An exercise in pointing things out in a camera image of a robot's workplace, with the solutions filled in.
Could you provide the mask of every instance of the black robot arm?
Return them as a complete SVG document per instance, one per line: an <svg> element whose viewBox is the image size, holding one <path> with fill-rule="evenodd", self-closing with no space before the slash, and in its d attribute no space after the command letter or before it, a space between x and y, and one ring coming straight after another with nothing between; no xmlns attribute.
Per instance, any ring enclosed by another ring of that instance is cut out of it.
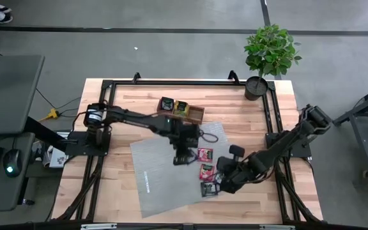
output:
<svg viewBox="0 0 368 230"><path fill-rule="evenodd" d="M304 137L313 140L317 135L324 134L330 128L331 122L319 107L308 105L302 111L294 129L283 131L267 150L253 152L241 162L220 157L217 169L224 174L220 190L233 194L246 183L261 182L277 159L287 153L296 141Z"/></svg>
<svg viewBox="0 0 368 230"><path fill-rule="evenodd" d="M102 119L104 112L107 112L107 116ZM84 125L87 126L91 136L88 136L90 144L100 144L100 129L116 122L148 128L155 134L168 137L170 144L176 150L176 156L173 159L174 165L188 164L190 159L194 158L189 148L198 146L199 125L183 123L182 120L165 114L145 115L104 103L88 105Z"/></svg>

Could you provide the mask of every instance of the yellow connector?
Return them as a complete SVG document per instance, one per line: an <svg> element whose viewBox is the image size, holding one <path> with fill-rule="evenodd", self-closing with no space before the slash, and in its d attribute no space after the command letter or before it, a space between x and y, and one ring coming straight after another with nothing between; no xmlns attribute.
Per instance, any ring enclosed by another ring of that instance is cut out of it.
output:
<svg viewBox="0 0 368 230"><path fill-rule="evenodd" d="M56 111L56 109L52 108L50 109L50 113L48 113L48 116L46 116L43 119L40 119L38 122L46 121L48 119L57 119L59 117L59 112Z"/></svg>

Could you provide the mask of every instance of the potted plant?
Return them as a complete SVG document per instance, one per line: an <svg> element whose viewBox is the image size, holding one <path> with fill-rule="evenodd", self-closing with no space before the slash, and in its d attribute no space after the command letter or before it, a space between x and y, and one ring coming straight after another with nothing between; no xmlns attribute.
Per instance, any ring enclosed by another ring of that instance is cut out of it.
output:
<svg viewBox="0 0 368 230"><path fill-rule="evenodd" d="M288 34L286 29L279 29L279 26L265 26L259 28L255 35L247 38L248 45L245 52L248 52L247 60L249 70L258 70L256 77L250 77L245 83L245 97L248 100L257 100L268 90L268 83L262 78L264 75L274 76L285 75L288 68L291 68L292 61L298 65L302 57L293 45L293 37Z"/></svg>

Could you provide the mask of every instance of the concrete floor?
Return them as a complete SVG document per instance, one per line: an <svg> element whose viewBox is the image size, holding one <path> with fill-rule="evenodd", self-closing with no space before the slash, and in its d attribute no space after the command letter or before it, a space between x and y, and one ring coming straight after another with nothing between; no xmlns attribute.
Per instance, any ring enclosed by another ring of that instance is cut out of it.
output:
<svg viewBox="0 0 368 230"><path fill-rule="evenodd" d="M1 2L13 8L12 26L257 29L264 25L259 0ZM271 23L287 29L368 31L365 0L267 3ZM61 105L80 96L88 77L133 77L140 72L144 78L225 79L230 70L235 70L246 79L253 75L244 63L246 36L0 32L0 52L44 55L38 88L54 105ZM296 36L295 40L302 43L303 59L282 77L293 81L299 107L319 105L336 118L368 93L368 36ZM31 115L40 119L49 108L36 95ZM71 121L61 118L46 125L66 129ZM310 146L324 219L368 227L368 190L355 189L351 184L364 168L351 127L333 127ZM58 180L37 181L36 205L29 211L17 208L0 213L0 224L2 219L6 223L44 221L57 186Z"/></svg>

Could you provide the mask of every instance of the wooden table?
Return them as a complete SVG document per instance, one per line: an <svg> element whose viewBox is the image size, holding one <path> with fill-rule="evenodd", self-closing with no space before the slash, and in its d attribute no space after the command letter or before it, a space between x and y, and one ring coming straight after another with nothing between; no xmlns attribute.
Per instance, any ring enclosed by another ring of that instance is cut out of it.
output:
<svg viewBox="0 0 368 230"><path fill-rule="evenodd" d="M98 101L103 79L87 79L79 112L88 104ZM285 130L292 129L298 121L298 111L292 83L275 81L280 114ZM162 96L183 100L205 108L204 123L222 123L229 142L246 149L246 153L265 148L267 133L263 101L248 101L242 86L117 86L114 105L143 114L156 111ZM272 101L268 94L272 118ZM76 122L76 130L85 130L83 116ZM281 223L275 178L260 184L247 184L236 194L220 193L208 201L187 205L175 210L141 218L130 143L153 137L151 131L116 123L112 125L111 150L105 158L98 193L95 222L157 222L203 224L278 224ZM86 157L75 157L66 164L52 218L62 214L81 189ZM312 171L301 159L291 159L295 189L302 201L322 219ZM89 204L86 199L84 214ZM292 211L286 195L289 216Z"/></svg>

